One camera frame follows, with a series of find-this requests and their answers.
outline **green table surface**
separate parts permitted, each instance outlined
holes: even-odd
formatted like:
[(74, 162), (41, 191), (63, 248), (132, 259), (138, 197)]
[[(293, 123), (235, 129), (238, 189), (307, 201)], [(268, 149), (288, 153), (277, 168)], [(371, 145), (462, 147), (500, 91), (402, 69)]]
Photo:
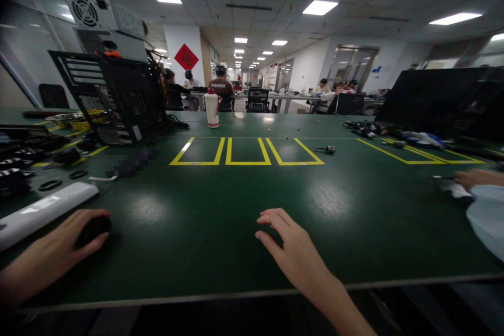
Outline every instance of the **green table surface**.
[[(92, 308), (295, 292), (254, 237), (263, 229), (281, 242), (274, 230), (256, 224), (259, 213), (272, 207), (284, 208), (308, 231), (328, 268), (348, 288), (504, 276), (504, 264), (474, 234), (465, 215), (467, 205), (430, 181), (435, 174), (485, 169), (487, 164), (406, 164), (430, 160), (384, 146), (379, 139), (367, 141), (382, 149), (377, 150), (342, 127), (347, 119), (365, 117), (222, 113), (220, 127), (210, 129), (205, 113), (172, 113), (191, 128), (156, 137), (154, 161), (135, 177), (98, 182), (100, 194), (84, 205), (113, 214), (109, 240), (26, 303), (27, 308)], [(9, 119), (15, 122), (13, 115)], [(213, 162), (221, 138), (226, 138), (218, 165), (170, 165), (192, 137), (180, 161)], [(271, 165), (226, 165), (228, 138), (233, 138), (233, 162), (264, 161), (257, 139), (261, 138)], [(283, 162), (314, 161), (294, 138), (310, 150), (334, 145), (337, 151), (315, 153), (324, 164), (280, 165), (266, 138)], [(32, 187), (53, 179), (69, 185), (68, 173), (82, 169), (103, 177), (107, 168), (134, 150), (110, 147), (72, 170), (38, 169)], [(447, 152), (432, 154), (447, 161), (463, 159)], [(35, 189), (4, 201), (0, 217), (50, 194)], [(68, 215), (2, 252), (0, 266)]]

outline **o-ring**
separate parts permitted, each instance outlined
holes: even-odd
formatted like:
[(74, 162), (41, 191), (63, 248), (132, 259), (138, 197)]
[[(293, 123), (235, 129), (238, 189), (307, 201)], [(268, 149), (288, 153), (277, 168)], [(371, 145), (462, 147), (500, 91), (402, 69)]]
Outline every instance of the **o-ring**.
[(84, 177), (88, 174), (88, 171), (76, 171), (76, 172), (72, 172), (68, 175), (69, 178), (71, 178), (72, 180), (76, 180), (76, 179), (79, 179), (81, 177)]
[(42, 184), (38, 189), (41, 192), (45, 192), (45, 191), (54, 189), (55, 187), (59, 187), (62, 183), (63, 183), (63, 181), (61, 181), (61, 180), (51, 180), (51, 181), (48, 181), (48, 182)]

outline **computer mouse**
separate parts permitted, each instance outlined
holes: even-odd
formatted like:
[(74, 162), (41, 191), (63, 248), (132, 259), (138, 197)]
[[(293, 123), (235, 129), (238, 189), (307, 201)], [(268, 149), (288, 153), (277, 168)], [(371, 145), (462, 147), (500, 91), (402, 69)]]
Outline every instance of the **computer mouse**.
[(90, 220), (82, 229), (79, 237), (75, 242), (75, 249), (82, 248), (87, 243), (91, 242), (98, 235), (109, 232), (112, 228), (112, 222), (109, 217), (99, 216)]

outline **red diamond sign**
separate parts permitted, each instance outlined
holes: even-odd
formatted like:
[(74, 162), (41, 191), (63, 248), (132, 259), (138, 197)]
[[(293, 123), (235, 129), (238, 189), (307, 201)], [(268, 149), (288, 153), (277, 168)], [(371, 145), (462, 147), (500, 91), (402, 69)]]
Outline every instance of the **red diamond sign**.
[(177, 52), (177, 55), (175, 55), (175, 60), (182, 66), (183, 69), (188, 70), (193, 69), (199, 59), (193, 54), (186, 44), (183, 44)]

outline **computer case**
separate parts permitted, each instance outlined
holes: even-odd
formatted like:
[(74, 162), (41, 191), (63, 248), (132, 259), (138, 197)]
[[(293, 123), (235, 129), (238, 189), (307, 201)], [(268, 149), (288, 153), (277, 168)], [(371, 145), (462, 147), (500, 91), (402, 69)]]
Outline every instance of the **computer case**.
[[(502, 68), (403, 71), (375, 120), (455, 138), (474, 133), (490, 109), (501, 109), (503, 93)], [(495, 136), (488, 131), (479, 137)]]
[(49, 53), (103, 144), (137, 146), (165, 128), (163, 89), (153, 65), (91, 54)]

